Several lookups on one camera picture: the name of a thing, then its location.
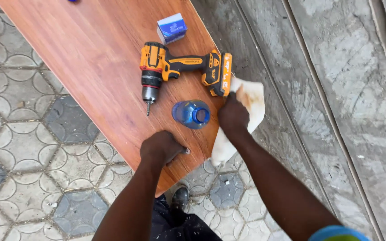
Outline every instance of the blue sleeve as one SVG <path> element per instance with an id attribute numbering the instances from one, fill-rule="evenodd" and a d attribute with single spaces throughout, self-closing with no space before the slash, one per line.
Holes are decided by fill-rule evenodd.
<path id="1" fill-rule="evenodd" d="M 344 226 L 331 225 L 316 231 L 308 241 L 370 241 L 364 234 Z"/>

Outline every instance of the hand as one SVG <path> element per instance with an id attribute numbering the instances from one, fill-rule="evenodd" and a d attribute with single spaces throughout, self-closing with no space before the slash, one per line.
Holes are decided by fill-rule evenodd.
<path id="1" fill-rule="evenodd" d="M 226 103 L 218 111 L 218 121 L 220 127 L 226 134 L 227 138 L 232 141 L 236 134 L 243 130 L 248 132 L 248 123 L 250 114 L 247 109 L 236 99 L 236 93 L 230 92 Z"/>
<path id="2" fill-rule="evenodd" d="M 179 144 L 172 133 L 163 130 L 142 142 L 139 153 L 141 163 L 145 162 L 163 168 L 176 155 L 179 153 L 189 154 L 190 150 Z"/>

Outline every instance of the drill bit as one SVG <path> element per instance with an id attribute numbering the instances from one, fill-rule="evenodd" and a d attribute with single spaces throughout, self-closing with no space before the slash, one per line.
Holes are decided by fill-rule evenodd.
<path id="1" fill-rule="evenodd" d="M 150 114 L 150 105 L 151 105 L 151 102 L 148 102 L 147 103 L 147 116 Z"/>

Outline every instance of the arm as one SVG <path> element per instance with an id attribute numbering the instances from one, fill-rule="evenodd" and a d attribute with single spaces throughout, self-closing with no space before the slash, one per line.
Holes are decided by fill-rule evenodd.
<path id="1" fill-rule="evenodd" d="M 319 229 L 341 225 L 329 210 L 247 130 L 249 113 L 231 93 L 218 113 L 220 126 L 238 150 L 269 213 L 292 240 L 308 240 Z"/>
<path id="2" fill-rule="evenodd" d="M 150 239 L 154 194 L 164 165 L 187 149 L 171 133 L 161 131 L 141 145 L 141 163 L 133 178 L 115 199 L 92 241 Z"/>

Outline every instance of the blue bottle cap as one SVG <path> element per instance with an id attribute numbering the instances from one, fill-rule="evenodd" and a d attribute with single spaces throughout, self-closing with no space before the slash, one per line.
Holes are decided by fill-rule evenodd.
<path id="1" fill-rule="evenodd" d="M 194 122 L 202 124 L 207 123 L 209 121 L 210 115 L 207 109 L 198 108 L 192 112 L 192 117 Z"/>

